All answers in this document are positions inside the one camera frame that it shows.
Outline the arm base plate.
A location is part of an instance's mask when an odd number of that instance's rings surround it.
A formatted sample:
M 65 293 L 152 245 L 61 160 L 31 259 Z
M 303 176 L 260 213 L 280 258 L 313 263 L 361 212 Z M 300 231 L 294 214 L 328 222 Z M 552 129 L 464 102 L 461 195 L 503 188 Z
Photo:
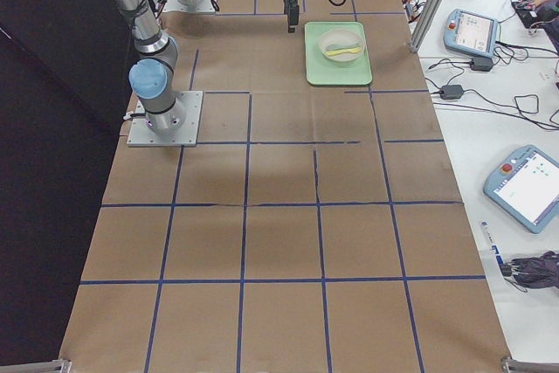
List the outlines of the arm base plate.
M 195 147 L 203 107 L 202 91 L 174 91 L 175 105 L 165 114 L 148 113 L 140 100 L 131 119 L 129 147 Z
M 217 0 L 198 0 L 194 3 L 182 3 L 177 0 L 168 0 L 162 11 L 175 11 L 189 14 L 215 14 L 217 10 L 212 1 L 216 2 Z

